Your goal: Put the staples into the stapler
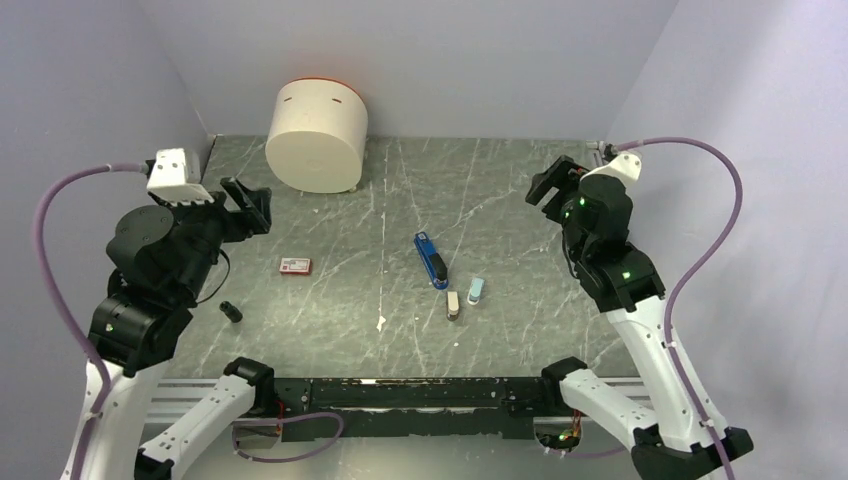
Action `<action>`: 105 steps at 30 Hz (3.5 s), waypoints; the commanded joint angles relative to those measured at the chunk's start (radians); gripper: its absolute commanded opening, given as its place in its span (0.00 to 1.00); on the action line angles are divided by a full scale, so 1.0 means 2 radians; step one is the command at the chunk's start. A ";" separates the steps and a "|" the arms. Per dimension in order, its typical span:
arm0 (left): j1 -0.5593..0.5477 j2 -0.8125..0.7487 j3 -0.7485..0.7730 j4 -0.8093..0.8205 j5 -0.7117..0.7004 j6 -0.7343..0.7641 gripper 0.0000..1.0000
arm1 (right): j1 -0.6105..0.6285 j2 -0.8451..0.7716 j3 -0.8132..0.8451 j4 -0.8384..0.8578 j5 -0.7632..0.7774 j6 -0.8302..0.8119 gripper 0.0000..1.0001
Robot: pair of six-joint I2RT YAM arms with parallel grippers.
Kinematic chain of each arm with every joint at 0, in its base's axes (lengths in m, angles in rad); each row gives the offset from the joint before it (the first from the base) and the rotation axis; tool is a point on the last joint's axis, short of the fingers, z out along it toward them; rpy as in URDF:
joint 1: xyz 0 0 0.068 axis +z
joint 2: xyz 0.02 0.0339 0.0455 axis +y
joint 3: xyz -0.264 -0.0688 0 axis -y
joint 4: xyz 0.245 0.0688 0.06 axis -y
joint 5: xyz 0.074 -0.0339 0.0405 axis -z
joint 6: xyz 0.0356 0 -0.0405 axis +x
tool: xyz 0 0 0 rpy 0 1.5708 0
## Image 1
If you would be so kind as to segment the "red white staple box sleeve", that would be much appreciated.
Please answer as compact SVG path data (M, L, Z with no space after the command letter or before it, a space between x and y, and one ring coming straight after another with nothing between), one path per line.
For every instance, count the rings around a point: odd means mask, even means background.
M282 275L310 275L312 260L310 258L283 257L278 271Z

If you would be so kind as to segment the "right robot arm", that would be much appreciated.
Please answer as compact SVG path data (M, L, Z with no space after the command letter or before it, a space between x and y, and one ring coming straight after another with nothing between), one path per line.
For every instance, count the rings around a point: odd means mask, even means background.
M572 357L543 370L540 402L553 414L592 419L629 452L643 479L730 479L732 462L753 442L711 401L671 323L657 268L630 242L628 190L640 173L630 152L595 169L561 156L533 177L526 201L560 226L569 272L622 340L649 404Z

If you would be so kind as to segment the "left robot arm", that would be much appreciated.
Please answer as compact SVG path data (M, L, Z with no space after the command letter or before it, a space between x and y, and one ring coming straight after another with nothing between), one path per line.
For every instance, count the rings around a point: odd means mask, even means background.
M114 271L86 337L93 352L65 478L179 479L238 417L273 409L272 368L241 357L187 413L141 441L155 390L222 246L267 233L271 197L227 177L203 201L156 200L118 222L107 246Z

